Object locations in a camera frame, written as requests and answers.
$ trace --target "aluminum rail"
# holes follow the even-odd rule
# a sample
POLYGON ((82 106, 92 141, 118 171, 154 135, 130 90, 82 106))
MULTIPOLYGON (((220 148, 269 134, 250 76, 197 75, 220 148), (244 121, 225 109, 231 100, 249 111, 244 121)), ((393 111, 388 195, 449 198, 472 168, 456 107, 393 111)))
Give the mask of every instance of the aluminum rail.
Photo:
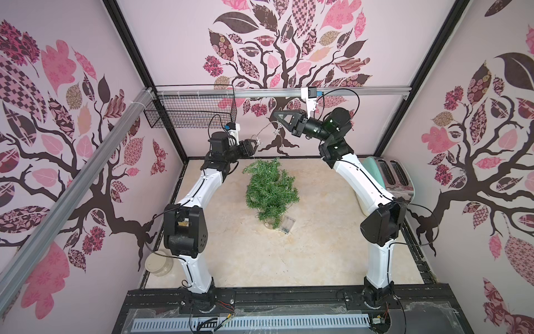
MULTIPOLYGON (((223 89, 203 89, 203 90, 177 90, 171 89, 177 86, 158 86, 158 96, 186 96, 186 95, 215 95, 215 94, 232 94, 232 90, 223 89)), ((404 95, 410 94, 410 86, 369 86, 369 87, 328 87, 317 88, 317 91, 323 94, 329 93, 330 96, 350 96, 353 95, 349 90, 358 93, 358 95, 404 95)), ((236 98, 260 98, 260 97, 300 97, 300 88, 268 88, 268 89, 235 89, 233 94, 236 98)))
POLYGON ((80 200, 85 196, 98 173, 106 165, 136 118, 152 99, 151 88, 144 88, 139 92, 113 130, 82 167, 72 184, 54 203, 41 224, 34 229, 30 238, 4 268, 0 274, 0 313, 4 312, 35 266, 48 251, 59 230, 65 225, 80 200))

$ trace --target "wire basket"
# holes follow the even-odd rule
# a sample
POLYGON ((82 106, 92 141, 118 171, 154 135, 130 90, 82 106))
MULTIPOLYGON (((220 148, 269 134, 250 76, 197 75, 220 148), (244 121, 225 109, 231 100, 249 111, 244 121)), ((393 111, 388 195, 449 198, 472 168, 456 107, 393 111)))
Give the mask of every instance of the wire basket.
POLYGON ((231 86, 217 84, 176 86, 215 86, 216 89, 222 86, 222 89, 220 94, 184 90, 173 92, 172 95, 158 95, 157 100, 150 102, 145 109, 145 116, 151 128, 208 128, 208 126, 220 128, 221 123, 225 125, 228 122, 235 122, 237 107, 233 87, 227 90, 231 86))

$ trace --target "wallpaper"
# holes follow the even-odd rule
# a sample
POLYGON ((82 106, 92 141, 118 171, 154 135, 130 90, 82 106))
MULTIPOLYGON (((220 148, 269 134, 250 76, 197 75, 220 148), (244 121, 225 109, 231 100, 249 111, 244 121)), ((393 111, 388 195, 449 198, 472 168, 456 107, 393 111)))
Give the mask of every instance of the wallpaper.
MULTIPOLYGON (((56 1, 46 10, 78 5, 107 34, 98 44, 88 42, 99 32, 92 25, 62 32, 75 18, 43 29, 22 4, 0 18, 2 268, 143 87, 101 3, 56 1)), ((150 219, 168 202, 180 166, 165 131, 137 118, 2 315, 2 332, 64 332, 80 321, 89 321, 81 332, 109 332, 126 291, 138 286, 145 243, 161 223, 150 219)))
MULTIPOLYGON (((166 0, 121 3, 156 84, 214 83, 221 90, 409 85, 451 5, 368 0, 217 0, 209 8, 166 0), (425 11, 425 17, 411 20, 418 11, 425 11), (163 16, 148 24, 144 18, 151 15, 163 16)), ((312 114, 319 117, 338 106, 358 110, 347 140, 357 153, 372 153, 402 97, 362 96, 358 108, 350 95, 319 99, 312 114)), ((223 99, 218 108, 229 112, 230 102, 223 99)), ((306 110, 302 99, 237 99, 236 106, 240 136, 261 133, 257 155, 319 154, 315 140, 293 137, 270 118, 275 109, 306 110)), ((177 132, 188 155, 206 154, 205 129, 177 132)))
POLYGON ((409 209, 410 223, 474 332, 534 332, 534 29, 519 14, 532 10, 474 4, 386 152, 407 161, 415 203, 433 210, 409 209), (509 26, 492 36, 496 22, 509 26))

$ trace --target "round plastic container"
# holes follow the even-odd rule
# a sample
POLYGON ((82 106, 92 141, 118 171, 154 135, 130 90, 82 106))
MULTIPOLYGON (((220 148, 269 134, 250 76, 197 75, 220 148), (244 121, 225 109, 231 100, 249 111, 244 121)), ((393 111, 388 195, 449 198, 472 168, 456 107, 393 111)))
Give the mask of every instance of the round plastic container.
MULTIPOLYGON (((161 255, 167 255, 164 251, 156 251, 161 255)), ((172 258, 165 258, 151 253, 145 261, 145 269, 156 276, 167 274, 172 268, 172 258)))

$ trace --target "small christmas tree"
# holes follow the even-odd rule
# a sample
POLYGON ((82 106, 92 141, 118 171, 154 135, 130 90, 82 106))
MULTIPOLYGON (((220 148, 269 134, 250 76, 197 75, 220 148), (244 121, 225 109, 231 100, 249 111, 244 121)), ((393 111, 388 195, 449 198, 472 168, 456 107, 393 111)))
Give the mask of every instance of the small christmas tree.
POLYGON ((299 201, 299 191, 293 186, 295 177, 279 170, 279 166, 278 158, 256 160, 243 170, 252 174, 247 187, 247 206, 258 209, 260 220, 274 219, 273 228, 280 226, 287 205, 299 201))

